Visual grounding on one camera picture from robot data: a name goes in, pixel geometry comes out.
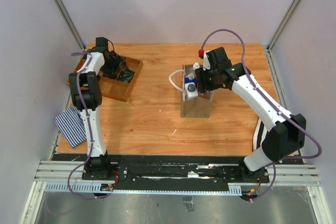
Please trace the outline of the clear bottle white cap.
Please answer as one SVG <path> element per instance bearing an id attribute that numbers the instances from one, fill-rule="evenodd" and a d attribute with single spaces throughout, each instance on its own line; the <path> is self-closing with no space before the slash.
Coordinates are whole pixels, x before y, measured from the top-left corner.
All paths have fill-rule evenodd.
<path id="1" fill-rule="evenodd" d="M 193 71 L 199 69 L 200 67 L 201 67 L 201 65 L 200 65 L 198 62 L 195 62 L 195 63 L 193 64 Z"/>

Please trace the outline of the white bottle grey cap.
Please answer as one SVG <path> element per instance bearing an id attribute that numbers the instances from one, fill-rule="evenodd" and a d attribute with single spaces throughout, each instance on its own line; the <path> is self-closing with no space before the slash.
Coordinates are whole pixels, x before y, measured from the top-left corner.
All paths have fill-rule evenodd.
<path id="1" fill-rule="evenodd" d="M 195 83 L 189 82 L 184 85 L 185 100 L 191 100 L 198 97 L 198 91 Z"/>

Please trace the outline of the brown canvas bag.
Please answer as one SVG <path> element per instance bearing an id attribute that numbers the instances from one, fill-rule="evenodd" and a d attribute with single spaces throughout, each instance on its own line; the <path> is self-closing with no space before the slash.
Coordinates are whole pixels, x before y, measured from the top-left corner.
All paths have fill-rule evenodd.
<path id="1" fill-rule="evenodd" d="M 177 74 L 182 75 L 181 84 L 176 84 L 173 81 L 173 77 Z M 187 75 L 194 75 L 196 77 L 195 71 L 193 71 L 193 65 L 182 64 L 182 69 L 179 69 L 169 75 L 169 82 L 171 85 L 181 93 L 181 106 L 180 106 L 180 115 L 182 118 L 209 118 L 213 91 L 206 91 L 201 93 L 198 91 L 198 83 L 196 83 L 196 88 L 198 91 L 198 97 L 185 100 L 185 77 Z"/>

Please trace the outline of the black white striped cloth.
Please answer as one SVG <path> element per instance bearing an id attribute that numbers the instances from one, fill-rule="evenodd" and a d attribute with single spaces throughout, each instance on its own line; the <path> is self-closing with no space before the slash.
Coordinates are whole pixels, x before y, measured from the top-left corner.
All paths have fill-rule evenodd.
<path id="1" fill-rule="evenodd" d="M 257 125 L 253 134 L 253 151 L 261 147 L 263 140 L 267 135 L 267 129 L 261 119 L 258 119 Z"/>

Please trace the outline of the blue white striped cloth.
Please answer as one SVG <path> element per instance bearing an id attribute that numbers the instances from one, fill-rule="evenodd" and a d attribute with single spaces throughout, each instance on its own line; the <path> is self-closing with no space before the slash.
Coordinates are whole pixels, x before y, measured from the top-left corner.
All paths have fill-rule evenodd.
<path id="1" fill-rule="evenodd" d="M 76 107 L 70 106 L 55 117 L 58 130 L 71 148 L 86 141 L 83 119 Z"/>

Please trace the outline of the orange blue pump bottle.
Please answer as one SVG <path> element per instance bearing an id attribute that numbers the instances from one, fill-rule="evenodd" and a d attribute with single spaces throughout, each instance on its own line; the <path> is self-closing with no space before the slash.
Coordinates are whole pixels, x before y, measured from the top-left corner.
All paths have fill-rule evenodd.
<path id="1" fill-rule="evenodd" d="M 186 77 L 185 77 L 185 83 L 194 83 L 194 84 L 196 84 L 197 83 L 197 79 L 196 79 L 196 77 L 194 76 L 194 75 L 187 75 Z"/>

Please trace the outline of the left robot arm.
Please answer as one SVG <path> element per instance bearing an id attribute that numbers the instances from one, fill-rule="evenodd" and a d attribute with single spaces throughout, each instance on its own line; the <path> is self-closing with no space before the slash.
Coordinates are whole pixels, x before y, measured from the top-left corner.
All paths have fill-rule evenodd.
<path id="1" fill-rule="evenodd" d="M 82 117 L 88 145 L 87 159 L 82 165 L 84 180 L 107 180 L 117 175 L 112 168 L 100 124 L 102 92 L 98 74 L 102 67 L 113 62 L 109 43 L 109 39 L 97 37 L 93 48 L 72 54 L 85 58 L 82 66 L 68 77 L 72 103 Z"/>

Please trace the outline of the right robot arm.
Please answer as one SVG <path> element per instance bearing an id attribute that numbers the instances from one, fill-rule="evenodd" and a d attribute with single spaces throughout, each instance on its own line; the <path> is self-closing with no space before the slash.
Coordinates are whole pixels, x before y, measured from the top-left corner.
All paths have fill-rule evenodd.
<path id="1" fill-rule="evenodd" d="M 250 182 L 257 171 L 304 146 L 306 119 L 278 104 L 242 63 L 232 64 L 223 47 L 199 50 L 203 65 L 195 70 L 201 93 L 228 89 L 240 96 L 258 115 L 267 131 L 261 145 L 239 162 L 238 177 Z"/>

